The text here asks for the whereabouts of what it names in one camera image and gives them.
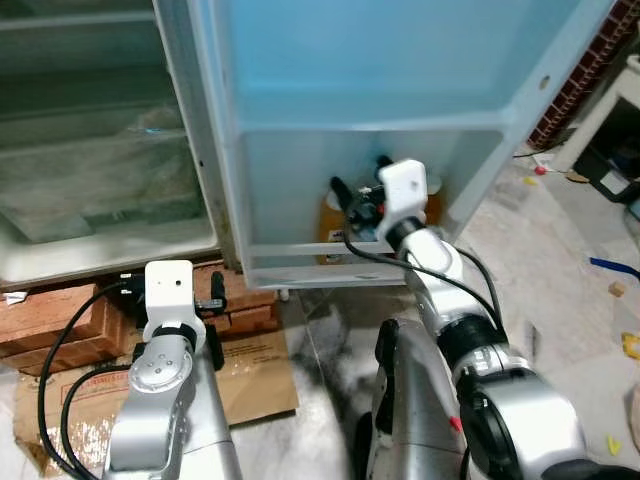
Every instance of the cardboard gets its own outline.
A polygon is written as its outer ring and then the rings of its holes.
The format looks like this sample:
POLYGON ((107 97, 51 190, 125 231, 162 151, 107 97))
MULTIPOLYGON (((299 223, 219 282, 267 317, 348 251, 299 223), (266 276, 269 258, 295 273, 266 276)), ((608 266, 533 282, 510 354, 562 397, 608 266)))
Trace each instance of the cardboard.
MULTIPOLYGON (((138 340, 129 335, 129 351, 138 340)), ((298 398, 282 330, 223 342, 225 366, 217 373, 218 388, 230 425, 293 410, 298 398)), ((118 363, 129 363, 120 357, 118 363)), ((93 367, 54 374, 47 385, 49 436, 62 452, 59 424, 64 397, 71 385, 93 367)), ((45 476, 60 475, 40 444, 36 417, 38 379, 21 375, 16 389, 13 431, 16 443, 45 476)), ((70 438, 88 468, 102 468, 111 428, 128 392, 127 372, 94 377, 78 390, 71 408, 70 438)))

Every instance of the tiled floor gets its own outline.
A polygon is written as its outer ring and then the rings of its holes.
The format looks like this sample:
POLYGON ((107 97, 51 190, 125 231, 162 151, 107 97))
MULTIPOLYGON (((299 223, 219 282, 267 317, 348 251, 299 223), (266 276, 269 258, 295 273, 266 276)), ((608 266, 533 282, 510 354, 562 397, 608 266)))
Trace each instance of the tiled floor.
MULTIPOLYGON (((505 170, 459 244, 488 265, 512 342, 574 403, 592 455, 640 468, 625 404, 640 368, 620 347, 622 331, 640 330, 640 285, 587 263, 599 255, 638 266, 639 251, 621 206, 558 174, 526 185, 529 173, 505 170), (607 292, 613 280, 627 286, 621 299, 607 292), (622 443, 616 457, 607 435, 622 443)), ((483 288, 474 272, 469 281, 483 288)), ((355 422, 370 408, 378 326, 393 316, 417 318, 412 297, 404 287, 307 290, 281 311, 300 407, 233 428, 244 478, 351 478, 349 451, 355 422)), ((11 439, 12 385, 10 374, 0 376, 0 459, 8 478, 31 479, 35 471, 11 439)))

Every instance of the refrigerator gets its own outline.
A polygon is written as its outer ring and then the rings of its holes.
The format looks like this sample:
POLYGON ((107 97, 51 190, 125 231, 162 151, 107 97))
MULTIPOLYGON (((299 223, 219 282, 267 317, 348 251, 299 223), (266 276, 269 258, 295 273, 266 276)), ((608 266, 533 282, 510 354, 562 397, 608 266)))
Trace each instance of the refrigerator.
POLYGON ((613 3, 1 2, 0 288, 217 253, 255 288, 402 283, 318 242, 329 179, 419 160, 455 241, 613 3))

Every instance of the bottle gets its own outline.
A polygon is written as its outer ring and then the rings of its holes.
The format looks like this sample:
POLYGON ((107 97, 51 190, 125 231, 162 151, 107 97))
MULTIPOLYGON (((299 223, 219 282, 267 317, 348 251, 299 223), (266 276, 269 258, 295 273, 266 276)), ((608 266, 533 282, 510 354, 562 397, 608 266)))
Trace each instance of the bottle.
MULTIPOLYGON (((344 238, 344 213, 351 203, 353 196, 349 188, 338 177, 331 179, 331 189, 324 197, 320 207, 318 231, 316 239, 321 243, 342 243, 344 238)), ((344 255, 318 255, 317 261, 321 265, 339 265, 344 262, 344 255)))
POLYGON ((442 219, 442 179, 435 173, 427 174, 427 225, 440 225, 442 219))

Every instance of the wire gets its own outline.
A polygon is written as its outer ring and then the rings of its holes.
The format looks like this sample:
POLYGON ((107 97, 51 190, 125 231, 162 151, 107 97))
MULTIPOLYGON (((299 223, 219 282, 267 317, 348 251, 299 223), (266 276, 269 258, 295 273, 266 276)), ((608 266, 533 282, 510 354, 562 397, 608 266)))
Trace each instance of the wire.
POLYGON ((459 288, 463 292, 466 292, 469 295, 471 295, 473 298, 475 298, 480 303, 480 305, 482 305, 482 307, 487 311, 487 313, 489 314, 489 316, 493 320, 493 324, 494 324, 496 330, 498 330, 500 333, 504 334, 504 328, 502 326, 502 320, 501 320, 500 317, 498 317, 498 315, 496 313, 496 310, 491 305, 489 305, 489 303, 484 298, 482 298, 482 295, 480 295, 475 290, 467 287, 464 283, 458 282, 457 280, 449 278, 446 275, 443 275, 442 273, 436 272, 434 270, 429 270, 427 268, 418 267, 416 265, 412 265, 409 262, 405 262, 405 261, 398 260, 398 259, 395 259, 395 258, 385 257, 384 255, 378 255, 378 254, 375 254, 375 253, 365 252, 363 250, 360 250, 356 246, 354 246, 351 243, 351 239, 349 238, 349 232, 350 232, 349 218, 351 218, 351 214, 354 211, 355 206, 357 205, 357 203, 361 199, 362 199, 362 195, 360 195, 359 197, 354 199, 351 202, 351 204, 349 205, 349 207, 347 208, 347 211, 345 212, 345 215, 344 215, 344 226, 343 226, 343 232, 344 232, 343 237, 344 238, 343 239, 344 239, 344 244, 347 247, 347 250, 349 250, 354 255, 357 255, 357 256, 362 257, 362 258, 366 258, 367 260, 371 260, 373 262, 378 262, 378 263, 386 263, 388 265, 393 265, 395 267, 404 268, 405 270, 413 270, 413 271, 416 271, 416 272, 421 272, 421 273, 424 273, 424 274, 429 275, 431 277, 437 278, 440 281, 448 283, 449 285, 453 285, 454 287, 459 288))
POLYGON ((482 263, 482 261, 480 261, 478 257, 471 254, 470 252, 467 252, 466 250, 463 250, 462 248, 458 248, 458 247, 455 247, 455 249, 458 251, 460 255, 471 260, 471 262, 473 262, 473 264, 476 266, 476 268, 480 271, 480 273, 484 277, 484 281, 487 283, 487 288, 489 289, 489 295, 491 296, 491 303, 493 304, 493 309, 495 310, 496 317, 498 317, 498 320, 499 320, 498 330, 500 330, 501 333, 503 333, 506 337, 506 332, 504 331, 504 324, 502 323, 502 311, 500 309, 500 301, 498 300, 498 292, 496 291, 496 286, 494 285, 493 280, 491 279, 491 274, 489 273, 489 269, 487 269, 487 267, 484 265, 484 263, 482 263))
POLYGON ((526 158, 526 157, 533 157, 534 155, 538 155, 540 153, 545 153, 548 152, 549 150, 553 150, 556 147, 559 147, 560 145, 562 145, 563 143, 565 143, 566 140, 563 140, 561 142, 558 143, 554 143, 553 145, 551 145, 550 147, 547 148, 543 148, 542 150, 538 150, 537 152, 531 152, 531 153, 525 153, 523 155, 513 155, 511 158, 526 158))
POLYGON ((98 375, 102 375, 105 373, 111 372, 122 372, 129 370, 131 365, 111 365, 107 367, 100 367, 92 370, 91 372, 85 373, 82 375, 69 389, 67 392, 67 396, 64 399, 64 404, 62 406, 62 413, 60 415, 60 436, 62 439, 62 447, 64 448, 64 452, 67 454, 67 458, 71 460, 73 466, 82 473, 86 478, 91 480, 98 480, 87 468, 80 462, 75 452, 73 451, 73 447, 71 446, 71 441, 69 440, 69 409, 71 408, 71 402, 73 402, 73 396, 76 394, 78 389, 82 386, 84 382, 89 380, 90 378, 97 377, 98 375))
POLYGON ((76 324, 78 319, 82 316, 82 314, 100 297, 110 292, 111 290, 115 290, 117 288, 121 288, 126 285, 126 282, 117 282, 108 287, 105 287, 101 290, 98 290, 93 296, 84 302, 82 306, 78 309, 62 333, 58 336, 57 340, 49 350, 47 354, 47 358, 42 365, 42 372, 40 373, 40 382, 38 384, 38 430, 40 432, 40 438, 42 439, 42 445, 44 446, 47 454, 60 466, 60 468, 68 475, 71 475, 73 478, 77 478, 79 480, 93 480, 91 477, 87 477, 82 472, 78 471, 73 465, 69 464, 60 454, 57 452, 53 444, 51 443, 51 439, 49 438, 49 434, 47 433, 47 419, 44 411, 44 399, 45 399, 45 389, 47 386, 47 379, 49 378, 49 370, 51 368, 51 364, 53 363, 53 357, 56 352, 60 348, 60 345, 64 342, 65 338, 76 324))
POLYGON ((460 462, 460 480, 467 480, 467 476, 469 475, 470 453, 469 447, 467 447, 464 451, 464 455, 462 455, 462 462, 460 462))

